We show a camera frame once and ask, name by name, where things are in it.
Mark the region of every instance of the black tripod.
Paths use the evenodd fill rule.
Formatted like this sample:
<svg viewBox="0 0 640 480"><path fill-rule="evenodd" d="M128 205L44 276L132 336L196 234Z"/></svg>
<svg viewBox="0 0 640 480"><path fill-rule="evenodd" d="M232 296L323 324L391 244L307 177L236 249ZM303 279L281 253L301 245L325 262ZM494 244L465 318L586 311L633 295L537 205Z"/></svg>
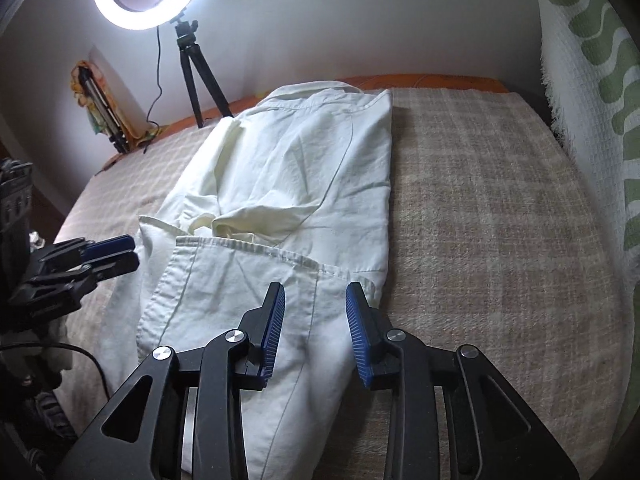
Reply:
<svg viewBox="0 0 640 480"><path fill-rule="evenodd" d="M182 66L182 73L184 74L184 82L187 85L187 92L189 92L191 108L193 108L193 114L196 117L198 127L201 128L204 126L204 121L202 120L198 93L196 92L196 85L193 80L191 63L196 67L198 74L200 74L211 97L213 97L220 113L225 117L233 117L233 114L229 109L229 103L226 101L225 95L222 93L213 72L207 64L207 60L205 60L202 55L200 46L196 43L196 30L198 30L198 22L196 20L193 20L192 23L182 22L180 17L178 17L175 24L175 32L178 35L178 47L180 48L180 65Z"/></svg>

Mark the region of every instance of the silver bolt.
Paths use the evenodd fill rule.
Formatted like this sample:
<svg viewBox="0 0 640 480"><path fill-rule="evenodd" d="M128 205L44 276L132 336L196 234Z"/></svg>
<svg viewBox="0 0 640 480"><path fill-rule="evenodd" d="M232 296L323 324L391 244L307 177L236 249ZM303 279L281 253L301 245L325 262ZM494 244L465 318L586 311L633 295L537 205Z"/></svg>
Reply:
<svg viewBox="0 0 640 480"><path fill-rule="evenodd" d="M225 339L230 343L237 343L238 341L242 341L243 338L244 332L242 330L229 330L225 335Z"/></svg>
<svg viewBox="0 0 640 480"><path fill-rule="evenodd" d="M467 359L475 359L480 355L480 351L473 345L462 345L460 353Z"/></svg>
<svg viewBox="0 0 640 480"><path fill-rule="evenodd" d="M386 338L389 339L389 341L404 341L406 334L402 330L393 328L386 333Z"/></svg>
<svg viewBox="0 0 640 480"><path fill-rule="evenodd" d="M154 350L154 359L163 361L168 357L171 357L171 349L168 346L159 346Z"/></svg>

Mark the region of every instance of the green and white curtain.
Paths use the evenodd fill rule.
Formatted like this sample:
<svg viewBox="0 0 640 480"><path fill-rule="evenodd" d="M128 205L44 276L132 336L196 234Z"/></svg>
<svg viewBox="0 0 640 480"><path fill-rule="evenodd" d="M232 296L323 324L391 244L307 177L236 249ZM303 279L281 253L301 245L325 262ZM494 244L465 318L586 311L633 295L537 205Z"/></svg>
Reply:
<svg viewBox="0 0 640 480"><path fill-rule="evenodd" d="M640 52L607 0L538 1L552 127L598 208L635 314L620 434L640 404Z"/></svg>

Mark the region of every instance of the mattress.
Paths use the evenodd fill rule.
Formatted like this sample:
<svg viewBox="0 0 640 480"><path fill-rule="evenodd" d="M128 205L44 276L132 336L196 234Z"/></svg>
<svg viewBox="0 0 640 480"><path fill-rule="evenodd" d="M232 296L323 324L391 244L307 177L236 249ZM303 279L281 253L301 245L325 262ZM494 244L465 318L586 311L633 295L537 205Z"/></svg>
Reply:
<svg viewBox="0 0 640 480"><path fill-rule="evenodd" d="M381 308L429 345L479 346L589 475L614 431L632 333L577 171L529 105L498 82L350 82L392 88L394 100ZM58 240L134 234L137 216L158 209L205 134L185 120L94 176ZM73 344L94 348L113 286L101 283L69 316ZM75 355L56 395L78 431L105 401L92 364ZM315 478L381 478L389 409L387 392L364 390L354 374Z"/></svg>

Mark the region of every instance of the folded white shirt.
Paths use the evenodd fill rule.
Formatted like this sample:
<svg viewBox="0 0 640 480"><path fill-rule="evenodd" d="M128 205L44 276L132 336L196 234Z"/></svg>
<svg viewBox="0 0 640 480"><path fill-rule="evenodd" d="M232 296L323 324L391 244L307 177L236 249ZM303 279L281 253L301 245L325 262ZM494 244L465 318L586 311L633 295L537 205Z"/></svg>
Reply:
<svg viewBox="0 0 640 480"><path fill-rule="evenodd" d="M118 279L96 352L112 387L155 347L204 346L270 282L285 287L273 377L241 393L251 480L311 477L354 365L346 286L380 300L391 108L388 91L282 87L223 118L158 213L140 217L140 268Z"/></svg>

